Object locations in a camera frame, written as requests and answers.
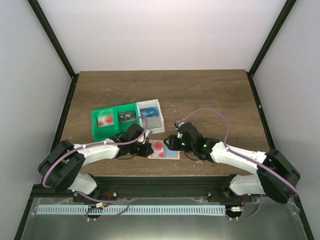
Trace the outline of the beige card holder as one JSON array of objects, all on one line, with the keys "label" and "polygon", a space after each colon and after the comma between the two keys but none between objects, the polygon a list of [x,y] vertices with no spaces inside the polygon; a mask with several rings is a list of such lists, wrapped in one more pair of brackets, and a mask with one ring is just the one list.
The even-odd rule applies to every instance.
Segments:
[{"label": "beige card holder", "polygon": [[180,152],[179,151],[174,151],[174,150],[169,150],[165,145],[164,145],[164,157],[152,157],[149,156],[149,159],[157,159],[157,160],[178,160],[180,158]]}]

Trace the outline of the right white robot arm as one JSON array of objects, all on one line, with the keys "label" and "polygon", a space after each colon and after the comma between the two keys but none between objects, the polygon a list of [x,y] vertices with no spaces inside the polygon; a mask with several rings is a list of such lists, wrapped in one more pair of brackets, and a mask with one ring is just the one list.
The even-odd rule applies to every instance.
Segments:
[{"label": "right white robot arm", "polygon": [[193,153],[199,160],[225,164],[248,172],[232,174],[222,187],[223,198],[229,202],[242,195],[266,195],[286,204],[296,196],[301,175],[278,150],[250,151],[230,146],[215,138],[204,137],[190,122],[176,124],[176,135],[163,143],[172,151]]}]

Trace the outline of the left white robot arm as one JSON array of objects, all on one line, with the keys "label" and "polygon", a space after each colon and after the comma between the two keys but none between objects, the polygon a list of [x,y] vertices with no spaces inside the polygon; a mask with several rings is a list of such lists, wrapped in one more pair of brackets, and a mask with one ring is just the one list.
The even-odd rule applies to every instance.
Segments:
[{"label": "left white robot arm", "polygon": [[81,168],[106,159],[117,159],[128,154],[138,157],[152,155],[150,129],[134,123],[125,132],[105,140],[89,144],[72,144],[61,141],[38,166],[42,185],[55,193],[66,190],[81,192],[91,202],[97,202],[102,189],[90,174],[81,173]]}]

